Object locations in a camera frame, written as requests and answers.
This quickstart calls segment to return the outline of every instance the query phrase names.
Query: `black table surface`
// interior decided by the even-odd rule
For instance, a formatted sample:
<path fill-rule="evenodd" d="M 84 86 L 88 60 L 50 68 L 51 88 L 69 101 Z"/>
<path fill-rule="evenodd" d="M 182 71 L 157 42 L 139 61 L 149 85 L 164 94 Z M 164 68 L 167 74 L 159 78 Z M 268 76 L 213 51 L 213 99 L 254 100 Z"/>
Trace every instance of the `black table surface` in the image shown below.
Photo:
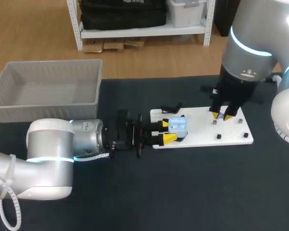
<path fill-rule="evenodd" d="M 142 113 L 162 104 L 209 106 L 200 85 L 216 77 L 103 80 L 98 117 Z M 20 200 L 21 231 L 289 231 L 289 144 L 270 116 L 276 86 L 261 83 L 263 105 L 243 112 L 252 145 L 135 151 L 114 160 L 75 163 L 72 194 L 57 201 Z M 0 152 L 26 158 L 28 123 L 0 123 Z M 7 201 L 13 221 L 13 205 Z M 6 230 L 0 219 L 0 231 Z"/>

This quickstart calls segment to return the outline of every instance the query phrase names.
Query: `white shelf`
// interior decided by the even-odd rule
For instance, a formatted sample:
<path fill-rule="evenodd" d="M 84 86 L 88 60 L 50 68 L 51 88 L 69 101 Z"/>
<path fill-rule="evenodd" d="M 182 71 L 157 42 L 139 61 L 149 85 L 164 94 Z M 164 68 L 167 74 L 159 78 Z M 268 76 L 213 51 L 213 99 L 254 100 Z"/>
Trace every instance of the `white shelf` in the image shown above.
<path fill-rule="evenodd" d="M 192 35 L 204 34 L 206 28 L 204 25 L 188 26 L 175 28 L 170 20 L 164 26 L 149 28 L 138 28 L 128 30 L 82 30 L 82 39 L 97 38 L 122 38 L 122 37 L 146 37 L 146 36 L 168 36 L 168 35 Z"/>
<path fill-rule="evenodd" d="M 214 8 L 216 0 L 208 0 L 206 12 L 207 19 L 202 19 L 201 24 L 197 26 L 188 26 L 183 28 L 175 28 L 168 19 L 164 26 L 139 28 L 129 30 L 84 30 L 82 23 L 78 24 L 77 16 L 77 0 L 66 0 L 74 30 L 77 48 L 82 51 L 82 39 L 98 39 L 98 38 L 124 38 L 124 37 L 148 37 L 148 36 L 169 36 L 169 35 L 192 35 L 204 34 L 203 45 L 209 46 L 211 38 L 211 30 L 214 16 Z"/>

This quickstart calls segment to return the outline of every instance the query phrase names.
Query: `white cable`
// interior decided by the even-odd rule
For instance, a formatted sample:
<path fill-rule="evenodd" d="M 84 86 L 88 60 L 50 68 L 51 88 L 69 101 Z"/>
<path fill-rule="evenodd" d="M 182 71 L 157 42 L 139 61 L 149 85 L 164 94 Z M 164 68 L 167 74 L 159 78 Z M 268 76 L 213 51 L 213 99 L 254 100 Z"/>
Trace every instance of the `white cable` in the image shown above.
<path fill-rule="evenodd" d="M 99 155 L 95 155 L 95 156 L 87 157 L 87 158 L 74 157 L 74 161 L 85 162 L 85 161 L 92 161 L 92 160 L 97 160 L 101 158 L 106 158 L 106 157 L 109 157 L 109 153 L 103 153 L 103 154 L 99 154 Z"/>
<path fill-rule="evenodd" d="M 6 184 L 3 180 L 0 179 L 0 185 L 5 188 Z M 8 228 L 8 230 L 10 231 L 16 231 L 20 228 L 21 226 L 21 212 L 20 212 L 20 206 L 19 206 L 19 202 L 18 202 L 18 198 L 16 196 L 16 194 L 14 193 L 13 189 L 11 189 L 11 187 L 8 187 L 7 192 L 9 193 L 9 195 L 11 196 L 11 199 L 13 200 L 14 203 L 14 207 L 15 207 L 15 211 L 16 211 L 16 217 L 17 217 L 17 223 L 15 225 L 15 227 L 12 227 L 9 222 L 7 221 L 4 211 L 3 211 L 3 206 L 2 206 L 2 200 L 0 199 L 0 216 L 1 219 L 4 223 L 4 225 L 6 226 L 6 228 Z"/>
<path fill-rule="evenodd" d="M 6 171 L 5 176 L 3 178 L 3 181 L 5 182 L 5 187 L 3 188 L 1 195 L 0 195 L 1 200 L 3 200 L 5 198 L 5 195 L 8 192 L 10 185 L 13 183 L 16 156 L 11 154 L 10 157 L 11 157 L 11 163 L 10 163 L 8 170 Z"/>

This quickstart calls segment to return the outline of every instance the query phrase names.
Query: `white plastic board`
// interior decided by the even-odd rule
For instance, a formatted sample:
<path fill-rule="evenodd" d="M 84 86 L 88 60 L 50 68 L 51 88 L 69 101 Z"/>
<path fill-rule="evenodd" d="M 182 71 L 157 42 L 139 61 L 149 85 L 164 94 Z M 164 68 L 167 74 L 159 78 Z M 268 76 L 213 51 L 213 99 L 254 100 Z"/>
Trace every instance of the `white plastic board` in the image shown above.
<path fill-rule="evenodd" d="M 226 108 L 223 106 L 221 112 L 224 113 Z M 182 115 L 187 118 L 186 138 L 182 142 L 174 141 L 165 146 L 154 145 L 156 149 L 240 145 L 252 144 L 254 141 L 241 108 L 236 117 L 226 121 L 218 119 L 216 125 L 213 124 L 214 117 L 209 107 L 182 108 L 178 114 L 163 114 L 161 109 L 154 109 L 150 114 L 151 122 Z M 220 140 L 217 139 L 218 134 L 222 135 Z M 152 132 L 152 135 L 158 135 L 158 132 Z"/>

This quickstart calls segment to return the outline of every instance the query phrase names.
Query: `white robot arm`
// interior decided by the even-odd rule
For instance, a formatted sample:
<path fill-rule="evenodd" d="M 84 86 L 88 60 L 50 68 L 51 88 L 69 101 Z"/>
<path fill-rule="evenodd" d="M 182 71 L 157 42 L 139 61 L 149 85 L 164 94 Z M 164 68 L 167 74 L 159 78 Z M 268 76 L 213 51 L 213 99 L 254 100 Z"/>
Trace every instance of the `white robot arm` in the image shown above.
<path fill-rule="evenodd" d="M 225 101 L 230 104 L 224 120 L 235 116 L 277 62 L 284 75 L 271 115 L 277 132 L 289 142 L 289 0 L 242 0 L 223 55 L 213 116 Z"/>
<path fill-rule="evenodd" d="M 27 161 L 13 160 L 0 153 L 0 179 L 7 181 L 10 172 L 10 187 L 21 199 L 54 200 L 69 196 L 73 182 L 73 142 L 73 126 L 68 121 L 33 122 L 28 131 Z"/>

